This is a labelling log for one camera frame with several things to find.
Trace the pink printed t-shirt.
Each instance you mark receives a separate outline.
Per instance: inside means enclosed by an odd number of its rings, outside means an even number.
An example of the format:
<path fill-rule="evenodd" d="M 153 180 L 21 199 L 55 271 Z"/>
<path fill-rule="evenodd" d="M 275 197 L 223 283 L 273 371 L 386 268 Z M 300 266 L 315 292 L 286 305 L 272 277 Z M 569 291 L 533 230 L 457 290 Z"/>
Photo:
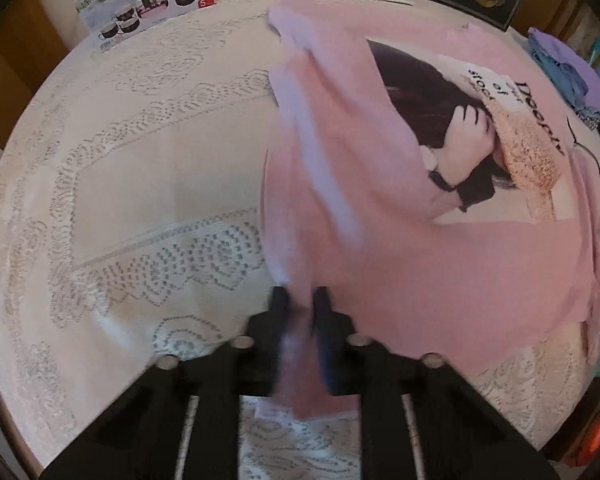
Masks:
<path fill-rule="evenodd" d="M 266 263 L 300 310 L 261 416 L 350 412 L 317 373 L 311 296 L 393 352 L 479 373 L 560 326 L 600 355 L 600 170 L 500 34 L 379 2 L 285 0 L 270 71 Z"/>

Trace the purple folded cloth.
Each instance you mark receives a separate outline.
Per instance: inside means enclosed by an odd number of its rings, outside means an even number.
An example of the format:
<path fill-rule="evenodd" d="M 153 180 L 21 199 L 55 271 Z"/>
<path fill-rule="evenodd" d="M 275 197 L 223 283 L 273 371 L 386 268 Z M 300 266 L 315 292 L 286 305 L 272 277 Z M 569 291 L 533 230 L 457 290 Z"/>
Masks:
<path fill-rule="evenodd" d="M 580 108 L 580 110 L 596 110 L 600 113 L 600 77 L 588 65 L 588 62 L 580 58 L 576 52 L 554 36 L 541 32 L 534 27 L 528 29 L 528 43 L 531 55 L 534 52 L 543 53 L 558 62 L 570 64 L 588 85 L 586 107 Z"/>

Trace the blue folded cloth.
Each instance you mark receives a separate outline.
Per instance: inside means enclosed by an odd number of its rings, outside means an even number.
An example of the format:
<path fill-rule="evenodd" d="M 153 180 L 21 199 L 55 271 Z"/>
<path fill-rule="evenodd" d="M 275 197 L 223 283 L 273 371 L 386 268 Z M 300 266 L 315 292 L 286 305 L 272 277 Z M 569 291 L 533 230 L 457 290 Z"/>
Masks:
<path fill-rule="evenodd" d="M 532 56 L 571 107 L 576 110 L 586 107 L 588 85 L 570 64 L 558 62 L 543 53 L 534 52 Z"/>

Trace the orange object at edge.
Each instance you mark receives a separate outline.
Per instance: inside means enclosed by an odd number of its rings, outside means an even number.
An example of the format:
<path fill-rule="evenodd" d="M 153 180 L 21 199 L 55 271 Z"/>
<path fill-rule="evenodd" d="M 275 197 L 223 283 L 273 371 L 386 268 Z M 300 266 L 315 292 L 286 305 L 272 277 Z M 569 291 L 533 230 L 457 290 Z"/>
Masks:
<path fill-rule="evenodd" d="M 586 424 L 584 430 L 570 448 L 565 463 L 569 467 L 588 466 L 600 456 L 600 410 Z"/>

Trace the white lace tablecloth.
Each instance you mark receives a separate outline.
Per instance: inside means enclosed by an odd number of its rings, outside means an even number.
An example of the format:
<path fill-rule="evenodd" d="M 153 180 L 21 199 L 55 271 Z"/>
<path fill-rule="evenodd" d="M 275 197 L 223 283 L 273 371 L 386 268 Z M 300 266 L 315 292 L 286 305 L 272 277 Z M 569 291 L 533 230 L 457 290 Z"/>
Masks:
<path fill-rule="evenodd" d="M 153 359 L 214 350 L 279 284 L 261 194 L 280 127 L 270 71 L 290 55 L 268 21 L 282 1 L 224 0 L 106 53 L 79 48 L 15 126 L 0 161 L 0 393 L 42 465 Z M 550 82 L 514 37 L 443 6 L 330 1 L 479 25 Z M 600 170 L 600 138 L 570 114 Z M 570 323 L 463 374 L 541 446 L 599 358 Z"/>

